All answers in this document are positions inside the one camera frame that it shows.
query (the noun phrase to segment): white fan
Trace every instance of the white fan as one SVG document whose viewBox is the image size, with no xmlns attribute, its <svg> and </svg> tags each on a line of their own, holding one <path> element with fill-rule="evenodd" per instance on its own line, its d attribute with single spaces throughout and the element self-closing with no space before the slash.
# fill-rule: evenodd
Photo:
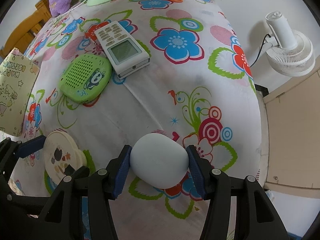
<svg viewBox="0 0 320 240">
<path fill-rule="evenodd" d="M 259 56 L 266 52 L 270 65 L 280 74 L 290 77 L 308 74 L 316 63 L 310 39 L 292 30 L 279 11 L 269 13 L 266 20 L 273 36 L 267 34 L 269 38 L 265 37 Z"/>
</svg>

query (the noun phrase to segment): wooden furniture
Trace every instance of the wooden furniture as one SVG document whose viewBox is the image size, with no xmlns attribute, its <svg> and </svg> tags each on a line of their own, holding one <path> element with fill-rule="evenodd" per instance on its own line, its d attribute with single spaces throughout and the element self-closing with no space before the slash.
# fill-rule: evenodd
<svg viewBox="0 0 320 240">
<path fill-rule="evenodd" d="M 265 188 L 320 198 L 320 57 L 306 76 L 296 77 L 264 97 L 269 127 Z"/>
<path fill-rule="evenodd" d="M 48 0 L 40 0 L 36 5 L 37 10 L 22 21 L 9 36 L 4 49 L 0 49 L 0 57 L 5 58 L 13 48 L 24 53 L 35 35 L 43 25 L 52 17 Z"/>
</svg>

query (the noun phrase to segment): fan cord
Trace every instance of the fan cord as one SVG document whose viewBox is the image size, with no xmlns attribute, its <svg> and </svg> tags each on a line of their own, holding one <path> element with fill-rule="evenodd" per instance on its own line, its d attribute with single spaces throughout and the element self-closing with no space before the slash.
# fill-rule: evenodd
<svg viewBox="0 0 320 240">
<path fill-rule="evenodd" d="M 77 6 L 71 8 L 70 10 L 68 10 L 67 12 L 65 12 L 64 14 L 60 14 L 59 16 L 62 17 L 68 13 L 70 13 L 71 11 L 73 11 L 74 9 L 78 8 L 79 6 L 83 5 L 87 0 L 83 0 L 81 3 L 79 3 Z"/>
<path fill-rule="evenodd" d="M 258 53 L 258 56 L 257 56 L 257 59 L 255 60 L 255 62 L 254 62 L 250 67 L 252 67 L 252 66 L 257 62 L 257 60 L 259 59 L 260 53 L 261 53 L 261 51 L 262 51 L 263 44 L 264 44 L 264 42 L 265 42 L 265 40 L 266 40 L 267 37 L 271 38 L 271 36 L 270 36 L 269 33 L 266 34 L 266 36 L 264 36 L 263 41 L 262 41 L 261 48 L 260 48 L 259 53 Z"/>
</svg>

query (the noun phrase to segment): panda sticker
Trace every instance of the panda sticker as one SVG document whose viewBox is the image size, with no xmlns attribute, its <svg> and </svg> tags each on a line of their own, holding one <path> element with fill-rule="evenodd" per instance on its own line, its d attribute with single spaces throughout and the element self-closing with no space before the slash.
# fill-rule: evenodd
<svg viewBox="0 0 320 240">
<path fill-rule="evenodd" d="M 87 82 L 84 84 L 84 89 L 89 89 L 91 90 L 92 88 L 94 88 L 94 86 L 98 86 L 99 82 L 102 78 L 104 78 L 104 72 L 100 72 L 100 69 L 96 69 L 92 75 L 89 77 L 89 79 L 87 80 Z"/>
</svg>

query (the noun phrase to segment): floral tablecloth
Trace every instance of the floral tablecloth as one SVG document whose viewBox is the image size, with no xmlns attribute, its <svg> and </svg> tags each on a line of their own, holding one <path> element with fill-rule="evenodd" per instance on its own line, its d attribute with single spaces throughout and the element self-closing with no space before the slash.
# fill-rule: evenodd
<svg viewBox="0 0 320 240">
<path fill-rule="evenodd" d="M 57 87 L 60 76 L 81 54 L 105 57 L 94 31 L 115 20 L 150 54 L 151 64 L 123 80 L 113 73 L 90 103 L 72 102 Z M 84 4 L 47 22 L 25 55 L 41 69 L 22 136 L 14 140 L 66 131 L 94 172 L 125 144 L 133 146 L 156 132 L 184 147 L 194 144 L 202 158 L 230 176 L 257 174 L 261 127 L 256 91 L 236 34 L 214 0 Z M 49 195 L 56 187 L 41 151 L 20 159 L 12 179 L 26 195 Z M 110 205 L 119 239 L 148 240 L 199 239 L 208 208 L 189 172 L 175 187 L 158 189 L 130 171 L 123 193 Z M 229 239 L 235 211 L 233 200 Z M 88 229 L 85 205 L 83 216 Z"/>
</svg>

